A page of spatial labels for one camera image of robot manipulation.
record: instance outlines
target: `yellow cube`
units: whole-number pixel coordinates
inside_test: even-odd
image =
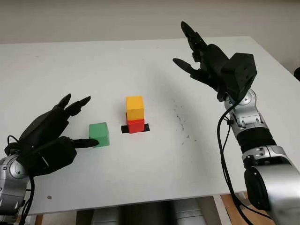
[[[144,104],[142,96],[126,97],[127,120],[143,120]]]

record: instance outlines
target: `wire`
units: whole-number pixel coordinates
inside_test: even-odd
[[[10,137],[12,137],[14,140],[15,140],[15,142],[18,142],[18,139],[16,139],[14,136],[12,136],[12,135],[9,135],[8,137],[7,137],[7,144],[9,144],[9,138]]]
[[[223,120],[226,120],[226,121],[229,121],[228,117],[226,116],[233,108],[235,108],[237,105],[239,104],[239,101],[237,101],[234,105],[232,105],[229,109],[227,109],[223,115],[220,117],[219,121],[218,121],[218,125],[217,125],[217,140],[218,140],[218,144],[219,144],[219,150],[220,150],[220,155],[221,155],[221,164],[222,164],[222,169],[223,169],[223,175],[224,175],[224,178],[225,178],[225,181],[228,185],[228,188],[229,188],[229,191],[230,191],[230,194],[232,196],[232,199],[233,199],[233,202],[234,202],[234,205],[235,207],[237,208],[239,214],[242,216],[242,218],[249,224],[249,225],[253,225],[251,223],[251,221],[245,216],[245,214],[242,212],[240,206],[243,205],[246,209],[254,212],[254,213],[257,213],[261,216],[264,216],[266,218],[269,218],[271,219],[271,217],[265,215],[265,214],[262,214],[256,210],[253,210],[249,207],[247,207],[246,205],[244,205],[239,199],[238,197],[235,195],[234,193],[234,190],[233,190],[233,186],[232,186],[232,183],[231,183],[231,180],[230,180],[230,176],[229,176],[229,173],[228,173],[228,169],[227,169],[227,165],[226,165],[226,161],[225,161],[225,157],[224,157],[224,149],[225,149],[225,146],[226,146],[226,143],[227,143],[227,140],[228,140],[228,136],[229,136],[229,133],[230,133],[230,128],[231,128],[231,124],[228,124],[229,125],[229,128],[228,128],[228,132],[227,132],[227,135],[226,135],[226,139],[225,139],[225,142],[222,146],[222,143],[221,143],[221,136],[220,136],[220,127],[221,127],[221,124],[222,124],[222,121]]]
[[[30,180],[30,185],[31,185],[31,192],[30,192],[30,196],[29,199],[27,200],[27,202],[25,203],[23,210],[22,210],[22,214],[21,214],[21,220],[19,225],[24,225],[25,224],[25,219],[29,213],[32,201],[33,201],[33,196],[34,196],[34,190],[35,190],[35,184],[34,184],[34,179],[33,176],[29,176],[29,180]]]

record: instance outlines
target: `green cube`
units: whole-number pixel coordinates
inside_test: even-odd
[[[99,145],[94,146],[94,148],[109,145],[107,123],[90,124],[90,139],[99,141]]]

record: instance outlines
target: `white table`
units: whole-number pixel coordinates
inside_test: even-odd
[[[300,83],[250,37],[205,40],[229,57],[254,54],[258,108],[300,169]],[[173,57],[193,61],[186,39],[0,45],[2,149],[8,135],[19,137],[68,93],[73,101],[88,95],[92,100],[63,135],[88,137],[89,124],[98,122],[107,122],[110,132],[110,146],[80,149],[72,165],[35,178],[30,213],[228,193],[216,137],[224,105]],[[122,134],[125,97],[135,95],[143,96],[150,132]],[[245,191],[232,133],[225,157],[235,191]]]

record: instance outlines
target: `stacked blocks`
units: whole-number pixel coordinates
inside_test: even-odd
[[[130,134],[144,131],[145,120],[142,96],[126,97],[126,120]]]
[[[109,145],[107,123],[90,124],[90,139],[96,139],[99,142],[99,145],[94,146],[94,148]]]

